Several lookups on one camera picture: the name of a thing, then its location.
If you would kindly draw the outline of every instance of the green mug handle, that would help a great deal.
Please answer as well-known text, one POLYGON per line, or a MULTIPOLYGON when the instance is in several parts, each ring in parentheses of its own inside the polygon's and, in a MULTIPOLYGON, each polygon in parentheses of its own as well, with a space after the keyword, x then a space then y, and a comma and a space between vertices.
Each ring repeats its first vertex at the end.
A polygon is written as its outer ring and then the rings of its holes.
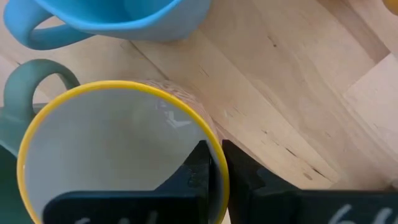
POLYGON ((15 156, 27 127, 35 116, 33 95, 39 83, 48 76, 57 73, 67 90, 79 86, 76 76, 60 63, 35 59, 23 63, 9 76, 4 88, 4 108, 0 123, 5 124, 5 133, 0 139, 5 148, 15 156))

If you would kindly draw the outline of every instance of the yellow rim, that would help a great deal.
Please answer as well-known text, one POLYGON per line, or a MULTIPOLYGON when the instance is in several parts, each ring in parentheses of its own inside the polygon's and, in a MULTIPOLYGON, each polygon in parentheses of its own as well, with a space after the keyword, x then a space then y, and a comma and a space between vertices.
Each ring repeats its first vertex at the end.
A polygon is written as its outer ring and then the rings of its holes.
POLYGON ((150 93, 155 96, 161 97, 164 100, 167 100, 169 103, 177 106, 181 110, 188 113, 197 122, 197 124, 199 124, 199 126, 204 130, 205 134, 207 135, 208 139, 211 142, 211 145, 214 147, 217 159, 220 162, 219 169, 220 169, 221 175, 222 175, 222 181, 223 181, 222 184, 224 187, 224 192, 223 192, 222 209, 221 209, 220 214, 218 215, 216 223, 221 223, 223 221, 223 218, 224 218, 224 215, 226 212, 226 208, 228 205, 229 175, 228 175, 228 167, 227 167, 227 163, 226 163, 226 159, 225 159, 223 150, 222 150, 221 145, 219 144, 218 139, 216 138, 215 134, 213 133, 213 131, 207 125, 205 120, 203 120, 203 118, 199 114, 197 114, 193 109, 191 109, 191 107, 186 105, 184 102, 182 102, 175 96, 173 96, 170 93, 167 93, 163 90, 160 90, 158 88, 154 88, 149 85, 145 85, 145 84, 138 83, 138 82, 130 82, 130 81, 100 81, 100 82, 93 82, 93 83, 78 86, 78 87, 76 87, 72 90, 68 90, 65 93, 61 94, 60 96, 56 97, 56 99, 52 100, 49 104, 44 106, 43 109, 41 109, 40 112, 37 114, 37 116, 33 119, 31 124, 27 128, 24 138, 22 139, 21 146, 19 149, 19 154, 18 154, 18 160, 17 160, 17 179, 18 179, 19 192, 21 193, 22 200, 25 204, 25 207, 26 207, 30 217, 33 219, 33 221, 36 224, 41 223, 40 218, 34 212, 32 204, 28 197, 28 193, 27 193, 26 186, 25 186, 24 165, 25 165, 25 161, 26 161, 27 151, 29 150, 29 143, 30 143, 30 140, 32 140, 34 133, 36 132, 37 128, 40 126, 40 123, 45 119, 45 117, 48 114, 50 114, 51 111, 53 111, 55 108, 57 108, 59 105, 66 102, 67 100, 69 100, 75 96, 78 96, 82 93, 86 93, 88 91, 104 90, 104 89, 110 89, 110 88, 123 88, 123 89, 139 90, 139 91, 143 91, 143 92, 150 93))

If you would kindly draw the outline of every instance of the wooden table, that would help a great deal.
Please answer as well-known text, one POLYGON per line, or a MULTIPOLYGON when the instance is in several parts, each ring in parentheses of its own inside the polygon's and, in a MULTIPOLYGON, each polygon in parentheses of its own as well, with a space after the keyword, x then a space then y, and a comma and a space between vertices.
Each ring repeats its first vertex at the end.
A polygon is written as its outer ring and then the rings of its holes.
MULTIPOLYGON (((96 36, 34 51, 2 23, 0 32, 2 83, 33 58, 66 65, 82 83, 168 79, 298 187, 380 189, 398 176, 398 17, 381 0, 214 0, 197 31, 169 43, 96 36)), ((63 91, 49 78, 36 99, 63 91)))

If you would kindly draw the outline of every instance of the green mug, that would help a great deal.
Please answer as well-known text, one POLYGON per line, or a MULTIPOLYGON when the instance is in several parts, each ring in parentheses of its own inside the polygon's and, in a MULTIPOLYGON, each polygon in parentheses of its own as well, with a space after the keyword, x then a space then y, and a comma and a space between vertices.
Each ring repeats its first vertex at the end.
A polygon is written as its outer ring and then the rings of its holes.
POLYGON ((32 223, 17 186, 17 155, 25 131, 36 112, 45 104, 33 105, 39 83, 57 73, 69 90, 80 85, 63 65, 36 59, 17 67, 4 88, 4 107, 0 108, 0 220, 2 223, 32 223))

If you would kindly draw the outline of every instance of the white mug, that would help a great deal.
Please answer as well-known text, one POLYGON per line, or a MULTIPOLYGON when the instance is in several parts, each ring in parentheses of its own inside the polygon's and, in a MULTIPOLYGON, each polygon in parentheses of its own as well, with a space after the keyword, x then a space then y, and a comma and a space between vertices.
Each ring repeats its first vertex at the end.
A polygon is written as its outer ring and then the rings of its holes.
POLYGON ((51 101, 22 140, 19 190, 41 223, 45 205, 67 192, 156 189, 202 139, 216 164, 209 223, 221 223, 229 179, 214 124, 193 95, 165 81, 94 82, 51 101))

